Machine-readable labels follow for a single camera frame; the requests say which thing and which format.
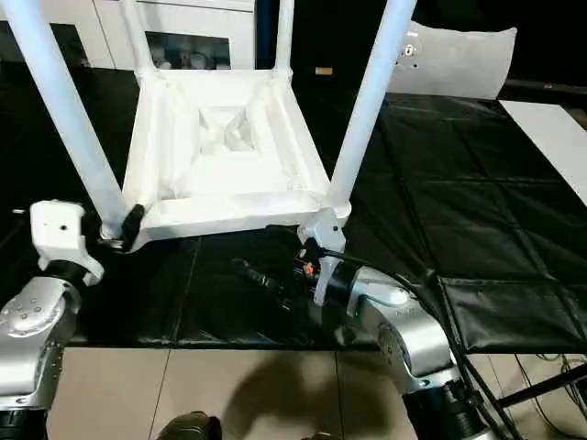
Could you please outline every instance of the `white cabinet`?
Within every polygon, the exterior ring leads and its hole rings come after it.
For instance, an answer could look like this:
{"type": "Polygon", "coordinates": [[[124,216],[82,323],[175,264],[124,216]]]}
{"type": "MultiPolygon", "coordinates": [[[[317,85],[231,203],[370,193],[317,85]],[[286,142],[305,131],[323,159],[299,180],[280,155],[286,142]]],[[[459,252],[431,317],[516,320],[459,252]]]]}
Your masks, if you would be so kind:
{"type": "MultiPolygon", "coordinates": [[[[40,2],[66,61],[90,67],[115,67],[92,0],[40,2]]],[[[0,60],[22,61],[22,55],[1,7],[0,60]]]]}
{"type": "MultiPolygon", "coordinates": [[[[134,58],[117,0],[94,0],[117,69],[134,58]]],[[[254,69],[254,0],[137,2],[155,63],[173,69],[254,69]]]]}

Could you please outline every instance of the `floor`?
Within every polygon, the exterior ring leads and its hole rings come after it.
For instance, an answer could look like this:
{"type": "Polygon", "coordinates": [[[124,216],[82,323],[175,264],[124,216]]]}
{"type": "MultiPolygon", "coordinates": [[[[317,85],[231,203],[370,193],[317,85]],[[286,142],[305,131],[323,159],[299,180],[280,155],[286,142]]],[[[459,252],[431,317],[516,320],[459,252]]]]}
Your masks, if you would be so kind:
{"type": "MultiPolygon", "coordinates": [[[[471,359],[494,393],[525,386],[513,356],[471,359]]],[[[558,361],[520,359],[533,381],[560,369],[558,361]]],[[[587,435],[565,390],[540,402],[559,428],[587,435]]],[[[154,440],[174,416],[196,410],[220,417],[227,439],[415,438],[379,353],[112,348],[66,350],[50,438],[154,440]]],[[[526,438],[558,438],[533,402],[511,411],[526,438]]]]}

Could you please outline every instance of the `cable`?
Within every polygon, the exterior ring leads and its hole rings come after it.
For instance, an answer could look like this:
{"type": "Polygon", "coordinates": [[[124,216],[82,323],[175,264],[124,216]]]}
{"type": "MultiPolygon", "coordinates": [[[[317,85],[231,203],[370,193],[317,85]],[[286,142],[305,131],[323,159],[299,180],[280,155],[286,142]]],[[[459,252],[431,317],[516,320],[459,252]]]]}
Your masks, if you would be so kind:
{"type": "MultiPolygon", "coordinates": [[[[522,376],[524,376],[524,380],[526,381],[527,385],[529,387],[531,387],[532,381],[528,377],[526,370],[524,369],[524,366],[522,365],[522,362],[520,361],[520,358],[518,357],[518,355],[514,355],[514,356],[515,356],[515,361],[517,362],[517,365],[520,368],[520,371],[522,372],[522,376]]],[[[587,440],[587,437],[583,437],[581,435],[569,434],[569,433],[561,430],[553,422],[551,422],[550,419],[545,414],[544,410],[542,409],[542,406],[540,405],[540,401],[538,400],[537,397],[534,398],[534,404],[536,406],[538,415],[540,415],[540,418],[544,421],[545,424],[547,424],[548,428],[550,428],[550,430],[553,433],[556,433],[562,437],[569,438],[569,439],[587,440]]]]}
{"type": "Polygon", "coordinates": [[[546,362],[556,362],[557,360],[560,359],[562,355],[554,355],[554,357],[548,357],[547,355],[544,354],[540,354],[540,355],[536,355],[536,357],[540,360],[544,360],[546,362]]]}
{"type": "MultiPolygon", "coordinates": [[[[431,313],[433,316],[435,316],[435,314],[433,312],[434,308],[432,308],[431,305],[429,303],[427,303],[426,299],[423,298],[422,295],[418,295],[418,290],[415,287],[415,285],[410,280],[408,280],[406,277],[404,277],[403,275],[396,273],[396,272],[390,272],[389,270],[387,270],[386,268],[383,268],[382,266],[372,264],[370,261],[367,261],[367,260],[364,260],[361,258],[351,257],[349,255],[345,255],[343,253],[340,253],[340,252],[337,252],[334,250],[329,250],[329,249],[322,249],[322,250],[324,252],[324,255],[334,257],[337,259],[342,259],[344,261],[355,263],[355,264],[358,264],[361,266],[371,267],[371,268],[378,270],[379,272],[387,275],[388,277],[398,281],[400,284],[402,284],[402,286],[404,288],[406,288],[410,292],[413,292],[414,294],[416,294],[418,296],[418,300],[422,303],[423,307],[429,313],[431,313]]],[[[435,316],[435,318],[438,320],[439,323],[442,323],[442,320],[439,319],[437,316],[435,316]]],[[[447,335],[447,338],[449,340],[450,348],[453,350],[453,353],[455,354],[455,357],[457,359],[457,364],[459,364],[459,367],[461,369],[461,373],[463,373],[462,376],[463,376],[463,379],[465,380],[467,388],[469,389],[469,392],[474,393],[474,392],[476,392],[476,390],[474,389],[474,387],[471,383],[471,380],[467,377],[466,371],[462,371],[463,365],[465,366],[465,369],[468,370],[471,373],[471,375],[475,378],[475,381],[481,387],[483,394],[485,394],[485,396],[489,400],[492,407],[495,409],[497,414],[500,416],[500,418],[504,422],[505,427],[507,428],[509,433],[512,435],[514,440],[523,440],[522,435],[519,433],[519,431],[515,427],[514,421],[512,421],[512,419],[505,413],[504,409],[499,405],[499,403],[497,402],[497,399],[495,399],[495,396],[493,395],[489,386],[487,385],[485,380],[483,380],[481,374],[479,374],[479,371],[477,371],[477,369],[471,364],[471,362],[467,358],[467,355],[465,353],[464,348],[457,342],[454,335],[452,334],[452,331],[450,329],[444,328],[444,332],[447,335]]],[[[498,435],[500,439],[505,439],[506,437],[505,437],[504,433],[501,432],[497,423],[492,418],[492,416],[489,414],[489,412],[482,405],[480,405],[478,407],[478,409],[479,409],[479,412],[482,414],[483,419],[485,419],[485,422],[487,422],[487,424],[489,424],[491,426],[491,428],[495,431],[496,435],[498,435]]]]}
{"type": "Polygon", "coordinates": [[[337,252],[335,250],[323,249],[323,251],[324,251],[324,255],[334,257],[336,259],[342,259],[342,260],[348,261],[350,263],[359,264],[361,266],[369,266],[371,268],[374,268],[375,270],[378,270],[379,272],[384,273],[388,277],[391,277],[394,280],[397,280],[400,284],[402,284],[403,287],[405,287],[410,292],[414,292],[414,293],[417,292],[415,285],[409,279],[407,279],[404,275],[401,275],[397,272],[390,272],[389,270],[384,269],[382,266],[372,264],[370,261],[367,261],[366,259],[351,257],[349,255],[337,252]]]}
{"type": "MultiPolygon", "coordinates": [[[[571,364],[573,363],[585,363],[584,359],[567,359],[565,355],[560,356],[562,357],[562,366],[560,367],[561,373],[571,370],[571,364]]],[[[582,416],[587,422],[587,409],[585,408],[585,403],[583,402],[579,390],[577,389],[577,385],[574,382],[570,383],[565,387],[565,391],[569,395],[569,398],[575,403],[575,405],[577,405],[577,408],[579,408],[579,411],[581,411],[582,416]]]]}

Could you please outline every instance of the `black mat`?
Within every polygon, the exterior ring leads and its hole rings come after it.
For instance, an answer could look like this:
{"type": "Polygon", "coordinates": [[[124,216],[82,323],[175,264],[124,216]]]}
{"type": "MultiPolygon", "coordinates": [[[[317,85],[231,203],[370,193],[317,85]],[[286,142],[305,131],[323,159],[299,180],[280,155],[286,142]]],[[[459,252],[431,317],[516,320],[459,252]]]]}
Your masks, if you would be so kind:
{"type": "MultiPolygon", "coordinates": [[[[74,79],[117,178],[138,97],[134,75],[74,79]]],[[[294,76],[328,172],[353,94],[294,76]]],[[[35,269],[28,219],[43,198],[85,203],[83,187],[26,68],[0,69],[0,296],[35,269]]],[[[391,96],[361,168],[349,253],[413,281],[434,271],[436,299],[471,352],[584,352],[587,208],[496,102],[391,96]]],[[[285,310],[230,273],[242,257],[283,270],[288,251],[260,231],[170,240],[99,258],[73,343],[108,347],[337,346],[307,310],[285,310]]]]}

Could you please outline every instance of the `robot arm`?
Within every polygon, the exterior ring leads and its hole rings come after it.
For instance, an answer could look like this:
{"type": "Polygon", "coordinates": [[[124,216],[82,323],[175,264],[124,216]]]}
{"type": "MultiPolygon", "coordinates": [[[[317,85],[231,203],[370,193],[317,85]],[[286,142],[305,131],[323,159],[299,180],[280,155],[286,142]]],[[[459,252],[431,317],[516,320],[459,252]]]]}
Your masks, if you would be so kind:
{"type": "Polygon", "coordinates": [[[46,438],[45,419],[61,374],[63,348],[75,330],[79,290],[104,269],[85,249],[83,208],[31,206],[41,273],[0,311],[0,438],[46,438]]]}
{"type": "Polygon", "coordinates": [[[483,423],[442,326],[415,293],[376,269],[349,264],[341,254],[346,240],[331,209],[301,225],[297,236],[304,245],[297,272],[315,285],[314,303],[341,305],[377,342],[418,438],[498,438],[483,423]]]}

